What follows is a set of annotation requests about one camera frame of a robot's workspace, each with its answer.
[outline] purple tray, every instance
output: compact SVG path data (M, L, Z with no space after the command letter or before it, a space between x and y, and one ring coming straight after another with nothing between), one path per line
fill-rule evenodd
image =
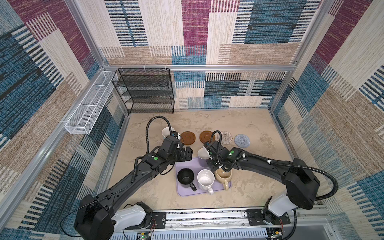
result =
M199 157L193 157L191 161L175 163L175 168L176 168L176 188L177 188L177 194L179 194L179 196L186 197L186 196L208 193L208 190L201 190L199 188L199 184L197 183L197 174L203 169L209 169L206 160L201 159ZM195 179L193 180L193 184L196 186L196 189L197 189L196 192L194 192L189 187L189 185L182 185L177 180L177 174L183 168L189 168L195 174ZM212 189L213 191L220 191L220 190L224 190L224 186L223 184L221 184L215 179L215 182L212 185Z

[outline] black wire shelf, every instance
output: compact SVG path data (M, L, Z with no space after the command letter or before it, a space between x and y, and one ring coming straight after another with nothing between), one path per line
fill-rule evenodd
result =
M175 98L167 68L119 68L112 81L128 113L173 113Z

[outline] mug handle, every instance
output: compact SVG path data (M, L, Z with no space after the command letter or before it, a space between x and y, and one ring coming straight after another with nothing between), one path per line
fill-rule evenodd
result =
M208 187L208 192L209 192L209 195L212 195L214 193L214 190L212 189L211 186Z
M194 192L196 192L196 187L195 187L195 185L191 182L191 184L189 185L191 188L192 188L192 190L194 191Z
M227 180L224 180L223 186L224 186L224 190L225 191L227 191L229 189L229 185L228 185L228 181Z

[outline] beige mug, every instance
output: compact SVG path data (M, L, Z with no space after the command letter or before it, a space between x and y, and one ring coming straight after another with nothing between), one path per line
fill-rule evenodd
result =
M227 191L229 189L229 182L232 179L232 170L229 172L224 172L223 169L219 168L214 172L214 174L215 174L216 180L222 183L224 186L224 189Z

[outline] marble floor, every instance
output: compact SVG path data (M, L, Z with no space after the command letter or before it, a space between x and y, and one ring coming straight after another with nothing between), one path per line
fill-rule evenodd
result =
M156 115L159 114L131 115L109 186L131 172L134 159L145 154L145 128L148 120ZM230 132L232 137L246 134L251 141L251 145L245 148L249 152L279 160L290 160L267 109L181 111L161 115L169 120L177 132L192 131L196 135L196 141L190 146L194 151L193 156L197 156L197 151L202 147L199 141L202 131L220 130ZM166 126L166 122L162 119L151 123L150 150L161 145L163 139L161 130ZM234 141L224 146L227 149L236 147ZM215 192L213 195L181 197L176 191L177 180L175 169L172 169L167 175L159 175L142 186L126 201L126 204L143 201L152 209L263 206L270 196L285 189L283 184L263 175L243 170L232 171L232 187L228 191Z

